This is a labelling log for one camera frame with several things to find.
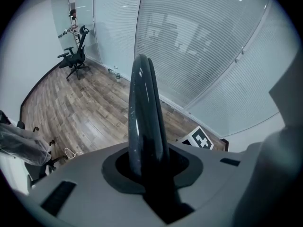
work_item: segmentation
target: floor plank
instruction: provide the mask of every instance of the floor plank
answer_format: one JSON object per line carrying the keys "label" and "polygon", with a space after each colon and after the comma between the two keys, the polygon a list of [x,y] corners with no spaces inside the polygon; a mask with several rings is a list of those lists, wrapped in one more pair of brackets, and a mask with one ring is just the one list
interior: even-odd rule
{"label": "floor plank", "polygon": [[[69,68],[56,68],[33,91],[22,108],[26,129],[39,127],[46,141],[57,142],[53,153],[64,154],[64,148],[83,153],[126,142],[128,135],[129,82],[116,82],[114,75],[87,60],[90,69],[79,71],[68,82]],[[190,133],[197,123],[168,104],[161,102],[167,139],[175,141]],[[224,144],[205,130],[214,149]]]}

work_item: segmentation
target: gray plastic surface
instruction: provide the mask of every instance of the gray plastic surface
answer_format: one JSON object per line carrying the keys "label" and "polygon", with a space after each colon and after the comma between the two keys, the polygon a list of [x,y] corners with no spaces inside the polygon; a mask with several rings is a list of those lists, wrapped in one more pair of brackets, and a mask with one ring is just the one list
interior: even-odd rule
{"label": "gray plastic surface", "polygon": [[[164,226],[165,223],[151,210],[141,195],[116,191],[101,174],[103,161],[127,145],[122,143],[71,160],[41,180],[29,193],[29,197],[40,205],[61,181],[71,181],[77,186],[57,215],[58,219],[66,223],[77,227]],[[206,216],[212,216],[212,222],[219,223],[225,218],[231,221],[232,211],[251,177],[260,144],[249,146],[245,153],[211,151],[179,143],[173,145],[198,156],[204,164],[204,170],[192,186],[179,190],[182,201],[196,211],[171,225],[200,226],[201,222],[198,220],[201,218],[201,211]],[[241,163],[236,167],[220,162],[224,157],[241,160]]]}

